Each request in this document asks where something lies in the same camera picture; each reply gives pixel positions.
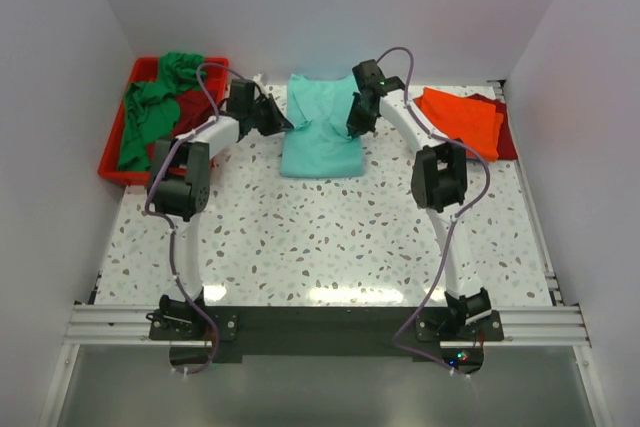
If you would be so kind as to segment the teal t shirt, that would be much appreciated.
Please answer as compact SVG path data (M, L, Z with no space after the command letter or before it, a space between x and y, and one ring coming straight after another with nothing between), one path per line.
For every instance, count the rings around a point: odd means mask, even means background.
M294 129L284 137L282 176L334 179L364 174L361 140L347 130L356 91L352 75L339 80L290 77L286 116Z

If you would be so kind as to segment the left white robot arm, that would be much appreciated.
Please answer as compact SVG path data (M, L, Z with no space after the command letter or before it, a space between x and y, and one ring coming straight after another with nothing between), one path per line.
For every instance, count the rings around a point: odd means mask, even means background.
M145 211L168 223L171 301L202 305L204 285L198 261L198 228L211 191L211 161L251 131L262 136L290 132L265 76L235 79L224 107L201 125L155 143Z

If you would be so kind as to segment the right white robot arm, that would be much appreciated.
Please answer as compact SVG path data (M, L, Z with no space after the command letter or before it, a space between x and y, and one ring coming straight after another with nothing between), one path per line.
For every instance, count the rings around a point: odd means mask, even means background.
M375 130L378 119L390 122L414 154L412 197L432 223L441 252L434 280L445 282L448 313L445 326L459 340L469 339L491 313L489 294L480 281L462 217L477 198L465 201L468 189L467 149L438 131L409 98L405 83L387 77L371 59L352 69L357 90L346 122L348 134L359 137Z

